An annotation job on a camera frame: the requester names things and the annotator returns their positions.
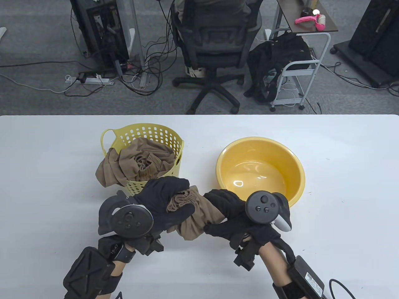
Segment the person's right hand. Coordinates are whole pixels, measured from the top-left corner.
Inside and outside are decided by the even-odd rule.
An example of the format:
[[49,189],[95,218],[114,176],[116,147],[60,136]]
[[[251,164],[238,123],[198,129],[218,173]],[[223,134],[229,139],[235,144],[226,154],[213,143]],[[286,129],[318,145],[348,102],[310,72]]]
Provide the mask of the person's right hand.
[[233,192],[213,189],[205,193],[204,197],[226,218],[226,221],[219,224],[207,223],[204,226],[207,235],[227,239],[232,249],[244,245],[244,239],[248,237],[258,246],[267,243],[279,246],[280,234],[270,224],[261,225],[250,220],[245,211],[245,201]]

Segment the person's left hand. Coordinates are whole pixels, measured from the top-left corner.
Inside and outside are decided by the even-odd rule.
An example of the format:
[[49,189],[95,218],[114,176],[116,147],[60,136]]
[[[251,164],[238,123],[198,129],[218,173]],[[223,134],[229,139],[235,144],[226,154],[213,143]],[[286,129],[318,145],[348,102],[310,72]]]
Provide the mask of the person's left hand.
[[139,194],[133,196],[135,201],[144,205],[153,216],[150,233],[161,233],[179,225],[195,212],[193,204],[186,204],[177,211],[167,212],[171,198],[190,187],[185,178],[165,176],[149,180]]

